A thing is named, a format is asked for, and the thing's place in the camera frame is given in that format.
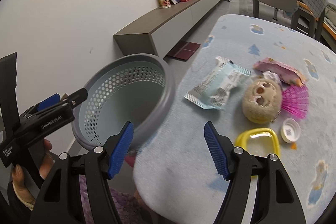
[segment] finger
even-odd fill
[[[53,148],[53,145],[47,139],[44,139],[43,145],[44,145],[45,150],[47,151],[50,151]]]
[[[54,164],[54,160],[51,157],[51,155],[49,155],[48,153],[46,153],[46,155],[43,158],[42,164],[40,166],[40,176],[45,179],[47,177],[47,175],[50,172],[50,169],[52,168]]]
[[[25,174],[20,165],[17,164],[15,168],[12,170],[12,178],[13,178],[13,185],[18,197],[20,197],[23,201],[29,204],[34,204],[35,199],[25,186]]]

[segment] tiled floor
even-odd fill
[[[281,25],[290,26],[290,19],[284,18],[282,13],[278,12],[278,21],[274,21],[273,18],[274,8],[260,3],[259,17],[268,21],[273,21]],[[182,40],[203,44],[207,39],[209,33],[214,27],[217,19],[226,14],[239,14],[246,16],[253,16],[253,2],[252,0],[232,0],[221,1],[216,7],[214,7],[203,19],[195,25]],[[176,85],[178,85],[191,63],[197,56],[196,53],[187,61],[180,61],[174,58],[165,57],[164,60],[170,65],[175,76]],[[84,154],[87,151],[82,148],[80,154]],[[124,162],[121,171],[112,181],[109,181],[109,185],[121,192],[134,194],[136,188],[132,179],[132,168]],[[172,223],[168,220],[162,220],[162,223]]]

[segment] plush toy face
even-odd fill
[[[258,79],[246,90],[243,113],[252,122],[266,123],[274,119],[281,107],[280,86],[273,80]]]

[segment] blue tablecloth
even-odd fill
[[[246,119],[241,98],[252,80],[231,93],[225,111],[205,110],[184,98],[215,66],[219,55],[253,71],[253,64],[271,57],[300,70],[310,94],[307,118],[299,121],[296,149],[285,143],[280,127],[290,114],[282,111],[267,124],[278,134],[281,161],[300,198],[307,224],[313,224],[336,191],[336,55],[312,38],[287,27],[241,15],[220,17],[180,83],[169,116],[152,142],[137,156],[134,181],[146,204],[176,223],[213,223],[228,182],[217,174],[203,135],[212,121],[219,134],[234,143],[245,130],[260,127]],[[256,179],[242,223],[249,223]]]

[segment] yellow plastic container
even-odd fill
[[[280,157],[280,144],[277,134],[270,128],[255,128],[244,131],[236,139],[235,146],[244,148],[247,152],[251,153],[247,146],[248,141],[258,137],[270,137],[272,140],[273,153]]]

